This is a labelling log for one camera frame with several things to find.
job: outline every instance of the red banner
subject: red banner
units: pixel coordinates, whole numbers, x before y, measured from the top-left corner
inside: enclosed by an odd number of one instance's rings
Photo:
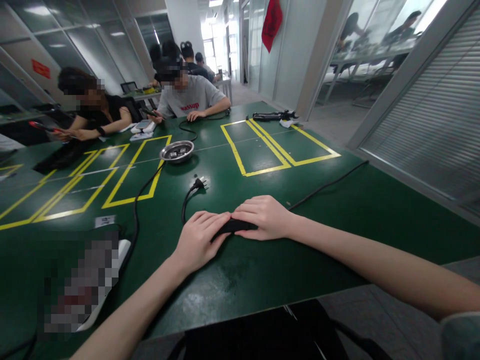
[[[36,72],[37,74],[42,75],[43,77],[46,77],[47,79],[50,79],[50,68],[46,67],[42,63],[36,61],[36,60],[31,60],[31,64],[33,66],[33,71]]]

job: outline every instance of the black shirt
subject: black shirt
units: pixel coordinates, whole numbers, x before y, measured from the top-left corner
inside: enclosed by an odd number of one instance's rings
[[[209,72],[207,71],[207,69],[201,67],[200,65],[197,65],[194,62],[187,62],[186,64],[191,75],[200,75],[207,79],[209,82],[213,81],[213,78],[209,78]]]
[[[120,108],[127,107],[124,99],[120,96],[111,96],[105,94],[108,103],[108,112],[113,121],[122,119]],[[76,113],[78,116],[88,120],[88,129],[96,129],[100,126],[111,124],[108,117],[100,110],[100,106],[80,106],[80,110]]]

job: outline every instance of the hand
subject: hand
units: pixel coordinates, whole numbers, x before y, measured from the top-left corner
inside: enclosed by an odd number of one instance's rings
[[[58,140],[60,140],[61,142],[65,143],[67,141],[70,141],[72,139],[70,133],[68,132],[68,130],[64,130],[64,131],[55,131],[53,133],[53,136],[55,136]]]
[[[164,118],[162,117],[162,114],[159,113],[157,110],[152,110],[153,113],[157,114],[158,116],[152,116],[152,115],[147,115],[146,117],[149,120],[152,120],[155,124],[161,124]]]
[[[207,117],[207,114],[205,113],[205,111],[192,111],[188,113],[188,115],[186,116],[186,119],[189,122],[194,122],[198,118],[206,118],[206,117]]]
[[[97,130],[80,129],[80,130],[67,130],[67,131],[80,141],[97,139],[100,137],[100,133]]]
[[[258,230],[240,230],[235,233],[246,239],[255,240],[291,238],[294,217],[293,213],[270,195],[252,197],[231,214],[232,219],[258,226]]]
[[[183,226],[175,251],[174,263],[187,274],[200,269],[215,257],[229,233],[219,235],[210,242],[220,228],[230,219],[230,213],[214,214],[199,211]]]

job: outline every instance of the stainless steel bowl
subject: stainless steel bowl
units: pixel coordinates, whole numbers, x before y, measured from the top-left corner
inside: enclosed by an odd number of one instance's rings
[[[194,143],[188,140],[172,142],[160,151],[160,159],[170,164],[180,164],[192,157]]]

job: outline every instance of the floor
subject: floor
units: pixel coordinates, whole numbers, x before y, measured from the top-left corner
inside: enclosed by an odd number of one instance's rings
[[[327,106],[315,105],[305,126],[326,139],[345,147],[355,133],[368,109],[351,105],[347,88],[335,86]],[[255,101],[271,102],[239,83],[232,83],[233,105]],[[452,263],[446,268],[480,285],[480,256]],[[441,359],[439,325],[413,307],[396,300],[377,286],[367,285],[323,296],[318,299],[330,317],[358,334],[377,342],[394,360]],[[182,334],[142,342],[132,359],[166,359]],[[370,357],[340,334],[351,360]]]

